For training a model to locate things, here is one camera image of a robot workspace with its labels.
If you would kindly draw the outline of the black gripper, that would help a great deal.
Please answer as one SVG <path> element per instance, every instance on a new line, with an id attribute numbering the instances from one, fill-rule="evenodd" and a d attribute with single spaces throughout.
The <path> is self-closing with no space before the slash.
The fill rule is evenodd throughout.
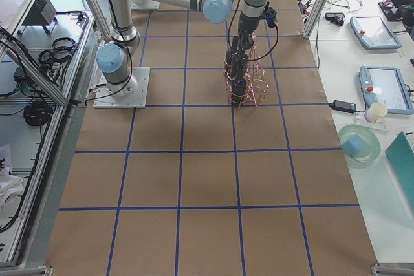
<path id="1" fill-rule="evenodd" d="M 254 44 L 252 33 L 258 28 L 261 17 L 249 17 L 240 13 L 238 22 L 239 50 L 250 50 Z"/>

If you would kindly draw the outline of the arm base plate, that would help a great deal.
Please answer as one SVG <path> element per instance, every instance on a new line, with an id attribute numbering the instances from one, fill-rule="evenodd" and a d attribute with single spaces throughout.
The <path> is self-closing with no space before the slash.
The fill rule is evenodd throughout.
<path id="1" fill-rule="evenodd" d="M 131 0 L 131 9 L 134 11 L 158 11 L 160 3 L 152 0 Z"/>
<path id="2" fill-rule="evenodd" d="M 144 108 L 146 106 L 147 88 L 149 83 L 149 67 L 133 67 L 132 77 L 128 84 L 107 84 L 103 74 L 100 83 L 105 85 L 98 88 L 93 103 L 95 108 Z"/>

